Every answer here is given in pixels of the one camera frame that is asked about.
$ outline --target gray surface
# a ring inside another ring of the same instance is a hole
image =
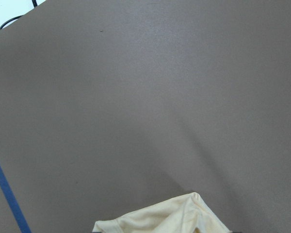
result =
[[[34,233],[192,190],[291,233],[291,1],[45,2],[0,32],[0,162]]]

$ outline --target yellow cloth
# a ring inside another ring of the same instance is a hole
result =
[[[97,221],[93,232],[231,233],[198,193],[171,198],[114,220]]]

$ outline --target blue painter's tape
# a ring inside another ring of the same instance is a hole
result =
[[[18,202],[9,186],[8,181],[5,178],[5,175],[0,167],[0,187],[2,192],[5,195],[7,202],[11,208],[11,211],[14,215],[14,218],[19,226],[19,229],[22,233],[31,233],[31,230],[27,224],[27,221],[18,205]]]

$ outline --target pale yellow fabric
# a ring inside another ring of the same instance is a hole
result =
[[[114,220],[97,221],[93,232],[231,233],[198,193],[171,198]]]

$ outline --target black cable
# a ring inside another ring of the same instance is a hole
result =
[[[32,0],[32,3],[33,3],[33,7],[37,7],[38,4],[37,4],[37,1],[36,0]]]
[[[6,21],[5,23],[3,23],[3,24],[1,25],[0,30],[1,30],[5,25],[7,25],[9,22],[12,22],[12,21],[14,21],[14,20],[16,20],[16,19],[19,19],[20,17],[22,17],[22,16],[16,16],[16,17],[14,17],[14,18],[12,18],[12,19],[9,19],[8,21]]]
[[[33,7],[34,7],[34,8],[38,6],[36,0],[32,0],[32,4],[33,4]],[[4,28],[4,26],[7,25],[8,23],[10,23],[10,22],[12,22],[12,21],[14,21],[14,20],[16,20],[16,19],[19,19],[20,17],[22,17],[22,16],[16,16],[16,17],[14,17],[14,18],[12,18],[12,19],[9,19],[8,21],[6,21],[5,23],[3,23],[3,24],[1,25],[0,30],[1,30],[2,28]]]

